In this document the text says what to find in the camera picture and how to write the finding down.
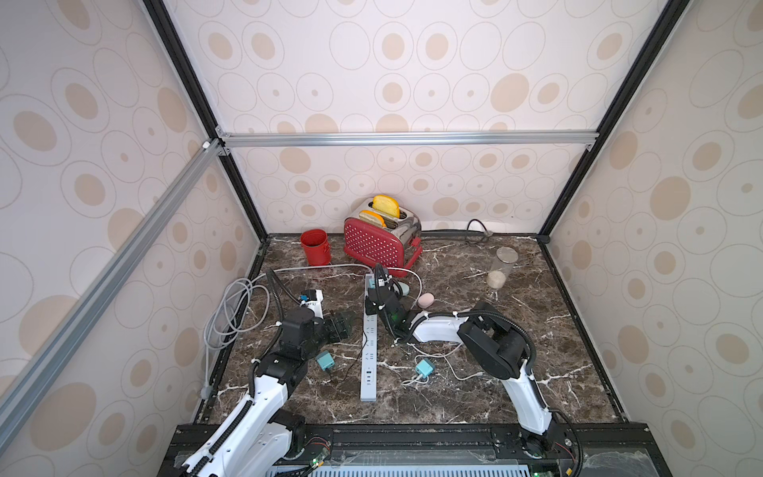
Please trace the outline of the teal charger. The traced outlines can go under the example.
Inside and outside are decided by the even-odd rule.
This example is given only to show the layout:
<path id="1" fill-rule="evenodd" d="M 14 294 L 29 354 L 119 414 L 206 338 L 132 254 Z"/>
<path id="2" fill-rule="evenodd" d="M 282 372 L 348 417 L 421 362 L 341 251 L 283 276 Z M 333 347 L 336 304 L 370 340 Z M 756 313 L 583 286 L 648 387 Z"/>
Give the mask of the teal charger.
<path id="1" fill-rule="evenodd" d="M 415 365 L 415 371 L 421 379 L 427 379 L 434 372 L 434 365 L 429 359 L 424 358 Z"/>
<path id="2" fill-rule="evenodd" d="M 330 372 L 336 366 L 334 358 L 328 351 L 320 352 L 316 356 L 315 361 L 318 364 L 318 366 L 321 368 L 321 370 L 324 372 Z"/>

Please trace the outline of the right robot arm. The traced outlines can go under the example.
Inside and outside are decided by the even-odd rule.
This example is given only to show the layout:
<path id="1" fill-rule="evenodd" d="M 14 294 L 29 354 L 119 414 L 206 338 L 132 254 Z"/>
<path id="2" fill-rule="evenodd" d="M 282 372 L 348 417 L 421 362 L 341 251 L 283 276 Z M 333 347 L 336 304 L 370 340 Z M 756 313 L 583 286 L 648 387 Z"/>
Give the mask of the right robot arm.
<path id="1" fill-rule="evenodd" d="M 455 343 L 487 375 L 499 380 L 515 408 L 524 452 L 542 458 L 566 446 L 578 450 L 572 426 L 552 409 L 534 377 L 536 345 L 519 324 L 487 302 L 465 311 L 441 312 L 403 305 L 403 288 L 381 264 L 374 267 L 366 309 L 381 319 L 397 343 Z"/>

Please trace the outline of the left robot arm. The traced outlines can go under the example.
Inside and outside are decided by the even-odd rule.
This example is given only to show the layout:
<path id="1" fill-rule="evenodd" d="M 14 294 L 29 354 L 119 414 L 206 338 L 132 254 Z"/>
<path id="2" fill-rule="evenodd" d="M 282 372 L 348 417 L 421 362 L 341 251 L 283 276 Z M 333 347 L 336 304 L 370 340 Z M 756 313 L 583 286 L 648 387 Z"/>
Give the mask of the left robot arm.
<path id="1" fill-rule="evenodd" d="M 252 366 L 248 393 L 215 433 L 181 466 L 183 476 L 264 476 L 304 449 L 304 418 L 282 408 L 323 349 L 347 339 L 345 312 L 323 315 L 318 302 L 291 309 Z"/>

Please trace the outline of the pink earbud case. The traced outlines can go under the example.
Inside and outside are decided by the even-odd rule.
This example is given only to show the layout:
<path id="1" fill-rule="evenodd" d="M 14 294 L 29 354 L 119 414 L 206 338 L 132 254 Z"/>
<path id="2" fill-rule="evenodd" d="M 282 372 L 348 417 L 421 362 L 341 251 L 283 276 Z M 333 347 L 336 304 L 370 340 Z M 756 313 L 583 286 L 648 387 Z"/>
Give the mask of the pink earbud case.
<path id="1" fill-rule="evenodd" d="M 432 293 L 423 293 L 416 301 L 416 304 L 421 309 L 428 309 L 429 307 L 433 306 L 433 303 L 435 302 L 434 295 Z"/>

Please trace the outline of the red toaster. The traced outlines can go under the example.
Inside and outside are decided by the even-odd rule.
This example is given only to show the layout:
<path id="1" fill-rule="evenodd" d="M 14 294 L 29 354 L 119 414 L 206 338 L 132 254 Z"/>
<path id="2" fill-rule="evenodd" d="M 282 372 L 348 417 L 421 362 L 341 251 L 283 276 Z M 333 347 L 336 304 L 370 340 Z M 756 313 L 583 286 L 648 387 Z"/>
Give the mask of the red toaster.
<path id="1" fill-rule="evenodd" d="M 401 217 L 394 218 L 376 211 L 373 198 L 363 202 L 344 222 L 344 252 L 373 268 L 385 266 L 393 276 L 404 277 L 421 256 L 421 222 L 419 217 L 401 205 Z M 385 218 L 384 229 L 359 219 L 359 212 L 369 210 Z"/>

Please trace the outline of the red metal cup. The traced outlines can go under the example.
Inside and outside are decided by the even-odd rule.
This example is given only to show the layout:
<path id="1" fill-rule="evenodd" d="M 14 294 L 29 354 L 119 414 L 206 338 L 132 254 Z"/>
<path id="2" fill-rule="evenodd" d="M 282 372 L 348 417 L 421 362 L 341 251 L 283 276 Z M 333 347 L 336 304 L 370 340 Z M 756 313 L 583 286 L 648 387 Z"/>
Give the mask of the red metal cup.
<path id="1" fill-rule="evenodd" d="M 305 252 L 308 266 L 327 266 L 331 264 L 331 248 L 328 234 L 324 230 L 312 229 L 302 233 L 300 244 Z"/>

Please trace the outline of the front yellow toast slice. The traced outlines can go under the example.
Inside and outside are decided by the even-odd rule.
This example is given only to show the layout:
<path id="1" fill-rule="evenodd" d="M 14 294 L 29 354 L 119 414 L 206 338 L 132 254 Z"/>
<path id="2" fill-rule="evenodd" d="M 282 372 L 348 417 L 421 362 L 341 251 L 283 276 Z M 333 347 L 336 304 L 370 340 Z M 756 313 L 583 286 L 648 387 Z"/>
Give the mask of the front yellow toast slice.
<path id="1" fill-rule="evenodd" d="M 382 229 L 387 226 L 385 224 L 385 218 L 373 211 L 363 210 L 359 212 L 359 219 Z"/>

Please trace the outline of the yellow toast slice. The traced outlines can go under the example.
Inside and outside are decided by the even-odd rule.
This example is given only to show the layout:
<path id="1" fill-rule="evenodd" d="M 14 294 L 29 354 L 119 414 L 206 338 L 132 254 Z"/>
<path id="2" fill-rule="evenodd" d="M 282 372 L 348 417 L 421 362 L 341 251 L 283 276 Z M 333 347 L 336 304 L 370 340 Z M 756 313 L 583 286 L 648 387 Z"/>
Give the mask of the yellow toast slice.
<path id="1" fill-rule="evenodd" d="M 377 195 L 373 198 L 372 207 L 381 213 L 384 213 L 388 216 L 394 217 L 394 218 L 400 218 L 401 217 L 401 207 L 399 206 L 399 202 L 395 200 L 394 198 L 391 198 L 387 195 Z"/>
<path id="2" fill-rule="evenodd" d="M 359 219 L 382 229 L 387 226 L 385 224 L 385 218 L 373 211 L 363 210 L 359 212 Z"/>

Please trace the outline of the white power strip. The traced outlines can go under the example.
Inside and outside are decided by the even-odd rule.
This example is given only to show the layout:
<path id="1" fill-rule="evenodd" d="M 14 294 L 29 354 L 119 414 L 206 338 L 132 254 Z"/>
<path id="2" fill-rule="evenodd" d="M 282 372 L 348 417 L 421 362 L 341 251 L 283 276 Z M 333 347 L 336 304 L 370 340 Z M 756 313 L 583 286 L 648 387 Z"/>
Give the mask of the white power strip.
<path id="1" fill-rule="evenodd" d="M 378 316 L 376 308 L 369 302 L 369 292 L 375 288 L 374 276 L 367 273 L 364 280 L 364 320 L 362 348 L 362 371 L 360 400 L 362 403 L 373 403 L 378 395 Z"/>

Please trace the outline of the rear yellow toast slice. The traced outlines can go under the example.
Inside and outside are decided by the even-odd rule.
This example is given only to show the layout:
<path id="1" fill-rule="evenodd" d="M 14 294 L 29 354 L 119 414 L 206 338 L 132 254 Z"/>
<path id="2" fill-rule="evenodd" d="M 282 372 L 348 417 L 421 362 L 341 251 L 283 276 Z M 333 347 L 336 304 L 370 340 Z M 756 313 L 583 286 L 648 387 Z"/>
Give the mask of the rear yellow toast slice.
<path id="1" fill-rule="evenodd" d="M 373 198 L 372 207 L 381 213 L 384 213 L 388 216 L 394 217 L 394 218 L 400 218 L 401 217 L 401 207 L 399 206 L 399 202 L 395 200 L 394 198 L 391 198 L 387 195 L 377 195 Z"/>

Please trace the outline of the horizontal aluminium rail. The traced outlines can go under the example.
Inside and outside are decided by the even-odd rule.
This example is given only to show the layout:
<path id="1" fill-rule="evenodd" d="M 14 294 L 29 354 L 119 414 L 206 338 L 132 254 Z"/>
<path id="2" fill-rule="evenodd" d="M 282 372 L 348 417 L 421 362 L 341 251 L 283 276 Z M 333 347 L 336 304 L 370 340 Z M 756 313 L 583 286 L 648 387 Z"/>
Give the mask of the horizontal aluminium rail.
<path id="1" fill-rule="evenodd" d="M 228 147 L 387 147 L 504 144 L 593 144 L 595 130 L 348 132 L 348 133 L 227 133 Z"/>

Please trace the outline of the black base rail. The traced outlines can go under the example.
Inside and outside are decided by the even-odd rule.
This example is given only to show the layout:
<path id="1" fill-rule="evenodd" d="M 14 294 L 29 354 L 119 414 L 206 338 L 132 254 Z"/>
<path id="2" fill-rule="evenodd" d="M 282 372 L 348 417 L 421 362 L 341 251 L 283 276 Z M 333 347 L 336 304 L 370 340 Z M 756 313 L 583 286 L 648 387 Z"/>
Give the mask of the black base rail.
<path id="1" fill-rule="evenodd" d="M 554 423 L 532 437 L 516 423 L 314 425 L 280 411 L 266 427 L 289 437 L 286 457 L 260 468 L 315 476 L 668 476 L 645 423 Z"/>

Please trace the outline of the left aluminium rail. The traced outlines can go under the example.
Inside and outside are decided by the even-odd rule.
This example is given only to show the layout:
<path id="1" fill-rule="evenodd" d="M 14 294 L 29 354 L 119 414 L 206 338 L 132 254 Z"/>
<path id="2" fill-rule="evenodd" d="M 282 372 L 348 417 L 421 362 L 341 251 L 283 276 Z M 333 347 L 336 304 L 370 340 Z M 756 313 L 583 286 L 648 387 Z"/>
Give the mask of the left aluminium rail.
<path id="1" fill-rule="evenodd" d="M 7 451 L 127 278 L 222 151 L 222 141 L 218 138 L 202 146 L 9 389 L 1 402 L 2 452 Z"/>

